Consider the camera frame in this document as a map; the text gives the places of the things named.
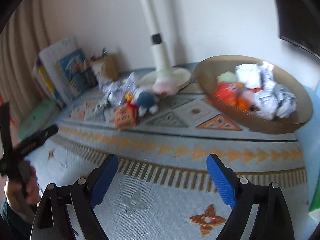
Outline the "person's left hand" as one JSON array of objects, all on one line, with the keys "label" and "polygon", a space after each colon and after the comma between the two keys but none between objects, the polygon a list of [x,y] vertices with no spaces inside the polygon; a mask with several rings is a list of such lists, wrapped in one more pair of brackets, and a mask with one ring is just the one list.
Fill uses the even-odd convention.
[{"label": "person's left hand", "polygon": [[[21,193],[22,185],[19,182],[13,180],[7,180],[4,192],[7,198],[7,202],[10,207],[19,213],[23,213],[24,207],[22,202],[18,200],[17,196]],[[29,205],[37,205],[40,202],[40,195],[39,195],[39,185],[37,183],[37,176],[36,170],[33,166],[30,167],[30,178],[28,183],[26,184],[25,190],[27,192],[27,196],[25,197],[25,203]]]}]

